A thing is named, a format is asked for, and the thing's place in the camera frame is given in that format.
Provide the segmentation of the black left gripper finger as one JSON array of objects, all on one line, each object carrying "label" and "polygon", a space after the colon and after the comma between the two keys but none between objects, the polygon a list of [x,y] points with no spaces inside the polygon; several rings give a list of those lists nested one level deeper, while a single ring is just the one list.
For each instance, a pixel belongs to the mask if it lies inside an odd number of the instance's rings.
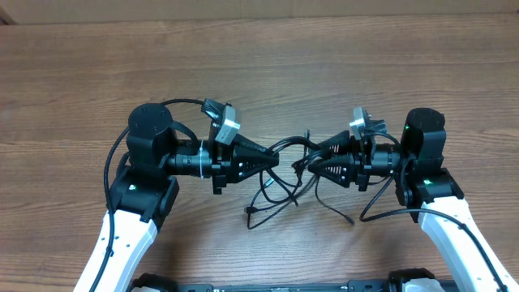
[{"label": "black left gripper finger", "polygon": [[278,154],[236,147],[233,151],[233,182],[239,183],[250,176],[278,165]]},{"label": "black left gripper finger", "polygon": [[238,145],[239,147],[243,148],[249,148],[252,150],[255,150],[257,152],[267,152],[268,150],[261,146],[260,144],[257,144],[256,142],[249,140],[247,137],[237,134],[233,139],[233,144]]}]

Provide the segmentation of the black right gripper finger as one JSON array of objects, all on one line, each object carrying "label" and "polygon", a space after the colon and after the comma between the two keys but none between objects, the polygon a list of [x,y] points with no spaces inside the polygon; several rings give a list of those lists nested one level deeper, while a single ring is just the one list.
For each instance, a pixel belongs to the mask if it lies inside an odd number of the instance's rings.
[{"label": "black right gripper finger", "polygon": [[308,166],[308,170],[346,188],[357,178],[355,159],[351,154],[314,161]]},{"label": "black right gripper finger", "polygon": [[342,131],[337,135],[319,143],[318,154],[322,157],[342,156],[351,152],[351,138],[349,131]]}]

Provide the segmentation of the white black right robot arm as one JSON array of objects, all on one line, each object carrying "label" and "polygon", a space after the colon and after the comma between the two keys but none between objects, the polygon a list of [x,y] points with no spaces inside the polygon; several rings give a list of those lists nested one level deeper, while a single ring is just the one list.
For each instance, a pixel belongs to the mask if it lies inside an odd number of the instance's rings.
[{"label": "white black right robot arm", "polygon": [[517,282],[478,229],[465,194],[442,166],[447,139],[444,115],[412,109],[399,140],[363,108],[354,109],[350,129],[320,143],[308,166],[319,178],[365,191],[371,177],[396,187],[401,208],[369,216],[363,222],[408,214],[434,243],[459,291],[516,291]]}]

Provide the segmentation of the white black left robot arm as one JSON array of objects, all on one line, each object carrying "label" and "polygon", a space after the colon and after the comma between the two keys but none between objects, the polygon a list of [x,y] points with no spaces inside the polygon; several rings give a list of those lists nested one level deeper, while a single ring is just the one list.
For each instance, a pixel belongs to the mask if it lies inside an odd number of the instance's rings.
[{"label": "white black left robot arm", "polygon": [[129,115],[117,142],[126,142],[115,178],[103,174],[107,212],[77,291],[124,291],[169,216],[179,175],[209,178],[212,191],[279,164],[273,151],[240,135],[236,109],[193,100],[211,119],[207,140],[173,119],[172,101],[146,103]]}]

